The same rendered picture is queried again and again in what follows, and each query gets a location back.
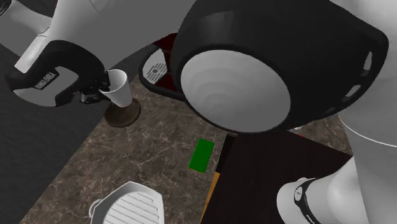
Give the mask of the white paper cup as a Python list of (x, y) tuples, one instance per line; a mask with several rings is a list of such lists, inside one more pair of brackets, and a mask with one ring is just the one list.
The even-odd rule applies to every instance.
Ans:
[(132, 93), (126, 72), (110, 69), (104, 73), (104, 77), (106, 81), (99, 88), (99, 92), (120, 108), (129, 106), (132, 103)]

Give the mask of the brown round coaster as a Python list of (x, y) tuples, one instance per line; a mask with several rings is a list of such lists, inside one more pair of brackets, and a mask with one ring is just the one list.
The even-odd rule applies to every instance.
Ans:
[(112, 127), (123, 128), (133, 124), (140, 114), (141, 105), (137, 99), (133, 99), (131, 104), (124, 108), (112, 102), (105, 111), (104, 119)]

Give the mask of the dark red coffee machine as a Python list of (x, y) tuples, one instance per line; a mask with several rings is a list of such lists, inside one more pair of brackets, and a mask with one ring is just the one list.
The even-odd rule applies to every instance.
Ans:
[(186, 102), (185, 95), (175, 87), (169, 68), (171, 50), (176, 35), (176, 33), (171, 33), (151, 44), (155, 48), (141, 63), (138, 77), (150, 92)]

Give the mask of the green flat card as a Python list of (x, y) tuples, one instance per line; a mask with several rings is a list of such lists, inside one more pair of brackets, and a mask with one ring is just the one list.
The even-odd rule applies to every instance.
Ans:
[(200, 173), (205, 173), (213, 148), (214, 143), (212, 141), (199, 139), (188, 168)]

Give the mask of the dark robot stand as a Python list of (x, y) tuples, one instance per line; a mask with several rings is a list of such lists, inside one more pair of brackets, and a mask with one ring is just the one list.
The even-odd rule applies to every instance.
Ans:
[(284, 224), (276, 206), (281, 186), (301, 177), (325, 177), (349, 159), (289, 131), (239, 135), (200, 224)]

